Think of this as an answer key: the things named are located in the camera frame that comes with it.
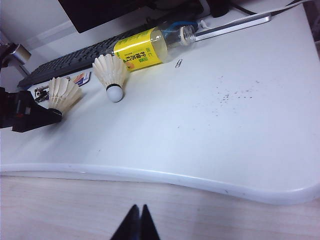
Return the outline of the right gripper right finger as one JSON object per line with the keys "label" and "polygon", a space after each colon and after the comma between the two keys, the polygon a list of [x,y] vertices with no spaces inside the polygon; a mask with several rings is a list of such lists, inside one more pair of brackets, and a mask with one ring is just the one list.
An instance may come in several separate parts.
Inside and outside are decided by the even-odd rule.
{"label": "right gripper right finger", "polygon": [[142,240],[160,240],[156,226],[151,213],[146,204],[143,205],[141,214],[141,239]]}

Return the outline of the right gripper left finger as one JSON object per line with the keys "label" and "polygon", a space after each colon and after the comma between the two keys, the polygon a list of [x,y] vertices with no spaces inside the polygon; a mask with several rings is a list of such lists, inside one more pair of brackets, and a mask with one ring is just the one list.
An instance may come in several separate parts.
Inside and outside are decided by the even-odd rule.
{"label": "right gripper left finger", "polygon": [[138,240],[139,232],[140,212],[138,206],[134,204],[110,240]]}

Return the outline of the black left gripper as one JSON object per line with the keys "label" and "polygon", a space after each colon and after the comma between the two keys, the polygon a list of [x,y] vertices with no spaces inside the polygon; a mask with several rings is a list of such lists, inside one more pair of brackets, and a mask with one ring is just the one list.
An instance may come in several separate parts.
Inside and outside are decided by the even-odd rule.
{"label": "black left gripper", "polygon": [[62,113],[59,110],[37,104],[30,91],[7,92],[4,87],[0,88],[1,129],[12,127],[12,131],[24,133],[61,120]]}

